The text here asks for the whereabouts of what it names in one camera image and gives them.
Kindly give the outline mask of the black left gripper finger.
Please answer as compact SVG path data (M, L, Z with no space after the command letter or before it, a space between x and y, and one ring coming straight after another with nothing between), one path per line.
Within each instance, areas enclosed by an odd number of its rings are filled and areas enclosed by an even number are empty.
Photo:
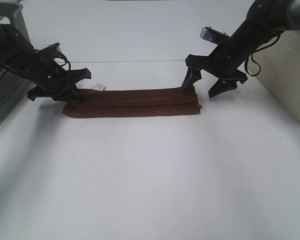
M77 102L83 101L83 96L75 84L68 86L67 102L70 101L77 101Z

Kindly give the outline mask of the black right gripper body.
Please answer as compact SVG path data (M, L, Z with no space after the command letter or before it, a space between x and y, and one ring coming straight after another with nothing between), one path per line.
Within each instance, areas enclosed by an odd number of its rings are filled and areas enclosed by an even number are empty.
M238 70L242 62L228 49L225 42L217 45L209 55L189 54L185 59L187 67L196 67L218 79L236 81L243 84L248 77L245 73Z

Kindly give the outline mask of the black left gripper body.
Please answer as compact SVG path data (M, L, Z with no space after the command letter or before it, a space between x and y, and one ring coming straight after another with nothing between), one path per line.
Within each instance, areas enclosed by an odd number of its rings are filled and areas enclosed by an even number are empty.
M92 74L87 68L65 70L58 64L50 66L31 63L26 67L26 78L36 86L28 91L27 98L52 98L54 101L67 102L67 92L71 85L91 79Z

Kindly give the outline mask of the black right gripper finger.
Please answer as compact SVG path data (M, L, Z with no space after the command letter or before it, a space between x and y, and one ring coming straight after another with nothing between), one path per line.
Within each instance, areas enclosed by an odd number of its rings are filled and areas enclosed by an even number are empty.
M208 91L208 95L210 98L214 98L222 93L235 90L237 87L238 85L236 81L218 79L218 81Z
M196 83L197 81L202 79L202 75L201 75L201 69L194 67L194 66L189 66L187 68L187 72L185 75L185 78L182 82L182 90L186 91L189 88L191 88L194 83Z

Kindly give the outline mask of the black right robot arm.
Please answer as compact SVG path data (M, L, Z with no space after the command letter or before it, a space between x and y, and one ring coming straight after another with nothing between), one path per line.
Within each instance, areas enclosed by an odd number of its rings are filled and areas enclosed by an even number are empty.
M239 66L254 62L254 53L271 47L270 40L276 43L285 31L300 31L300 0L254 1L244 22L231 36L204 27L200 37L216 47L208 56L187 56L182 90L187 91L201 80L202 70L218 78L208 91L210 98L235 90L237 83L245 83L250 75L240 71Z

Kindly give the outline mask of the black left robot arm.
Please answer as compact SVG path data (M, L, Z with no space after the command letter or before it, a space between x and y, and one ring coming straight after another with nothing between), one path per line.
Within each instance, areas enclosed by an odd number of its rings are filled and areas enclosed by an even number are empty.
M36 86L28 99L52 98L69 102L83 100L76 84L90 79L87 68L73 70L70 61L54 43L38 50L11 24L0 24L0 67L30 80Z

